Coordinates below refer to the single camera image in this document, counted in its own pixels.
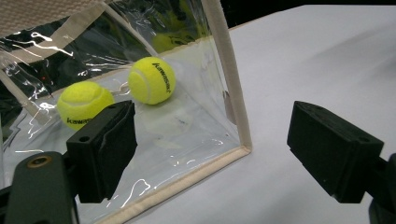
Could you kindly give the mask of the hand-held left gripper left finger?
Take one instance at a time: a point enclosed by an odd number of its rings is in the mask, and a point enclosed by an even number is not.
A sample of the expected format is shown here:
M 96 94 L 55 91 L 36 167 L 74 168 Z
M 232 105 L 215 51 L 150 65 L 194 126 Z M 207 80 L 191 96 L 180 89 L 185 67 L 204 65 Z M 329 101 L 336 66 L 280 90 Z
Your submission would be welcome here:
M 82 203 L 112 198 L 137 148 L 134 114 L 132 101 L 109 105 L 66 141 Z

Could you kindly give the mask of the transparent bag with beige trim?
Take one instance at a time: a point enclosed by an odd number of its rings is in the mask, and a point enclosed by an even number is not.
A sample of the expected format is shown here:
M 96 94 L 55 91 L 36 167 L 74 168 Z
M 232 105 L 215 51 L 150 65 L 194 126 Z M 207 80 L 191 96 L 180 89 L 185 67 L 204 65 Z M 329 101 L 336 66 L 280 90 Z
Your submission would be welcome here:
M 156 105 L 128 86 L 145 57 L 176 76 Z M 78 130 L 57 110 L 81 81 L 134 103 L 135 154 L 100 203 L 79 200 L 66 147 Z M 220 0 L 0 0 L 0 224 L 125 224 L 250 150 Z

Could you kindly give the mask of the white table sheet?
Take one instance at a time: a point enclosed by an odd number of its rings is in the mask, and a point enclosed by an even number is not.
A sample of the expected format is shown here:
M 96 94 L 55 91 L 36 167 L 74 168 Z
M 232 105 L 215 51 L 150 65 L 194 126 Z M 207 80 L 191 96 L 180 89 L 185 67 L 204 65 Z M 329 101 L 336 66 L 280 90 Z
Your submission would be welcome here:
M 287 146 L 295 101 L 321 105 L 396 152 L 396 6 L 306 5 L 231 31 L 253 150 L 129 224 L 369 224 Z

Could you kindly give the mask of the yellow tennis ball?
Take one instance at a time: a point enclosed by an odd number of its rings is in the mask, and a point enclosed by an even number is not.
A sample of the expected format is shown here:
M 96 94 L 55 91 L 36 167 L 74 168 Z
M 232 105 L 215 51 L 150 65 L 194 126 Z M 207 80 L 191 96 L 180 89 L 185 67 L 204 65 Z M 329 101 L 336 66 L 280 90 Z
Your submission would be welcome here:
M 104 108 L 115 103 L 111 92 L 91 81 L 81 81 L 67 87 L 57 101 L 62 122 L 79 130 Z
M 176 87 L 172 66 L 158 57 L 138 60 L 130 69 L 128 86 L 136 101 L 156 105 L 167 100 Z

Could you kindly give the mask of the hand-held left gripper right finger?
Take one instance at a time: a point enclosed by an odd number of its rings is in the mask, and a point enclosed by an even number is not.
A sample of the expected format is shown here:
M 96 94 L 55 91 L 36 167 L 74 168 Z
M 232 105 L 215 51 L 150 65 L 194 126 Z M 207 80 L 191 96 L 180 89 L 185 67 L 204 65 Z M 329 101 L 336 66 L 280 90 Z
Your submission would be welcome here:
M 384 142 L 319 105 L 293 104 L 287 145 L 339 203 L 359 203 Z

